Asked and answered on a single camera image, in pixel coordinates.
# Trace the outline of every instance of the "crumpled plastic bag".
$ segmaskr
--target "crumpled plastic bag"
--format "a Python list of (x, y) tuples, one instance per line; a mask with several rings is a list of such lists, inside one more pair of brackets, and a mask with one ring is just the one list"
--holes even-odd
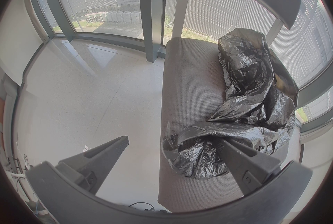
[(264, 34), (236, 28), (219, 39), (218, 47), (225, 101), (209, 120), (177, 135), (170, 134), (168, 124), (161, 143), (173, 170), (193, 179), (228, 172), (212, 136), (232, 137), (270, 155), (289, 141), (295, 127), (298, 87)]

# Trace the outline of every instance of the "textured gray fabric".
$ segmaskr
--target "textured gray fabric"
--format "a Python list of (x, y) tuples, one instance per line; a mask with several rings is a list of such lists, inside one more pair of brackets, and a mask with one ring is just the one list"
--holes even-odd
[[(168, 122), (171, 133), (208, 120), (225, 99), (223, 69), (217, 44), (196, 39), (173, 38), (164, 61), (161, 139)], [(288, 146), (275, 157), (286, 157)], [(209, 180), (178, 175), (160, 155), (158, 202), (171, 212), (186, 212), (225, 204), (241, 197), (231, 173)]]

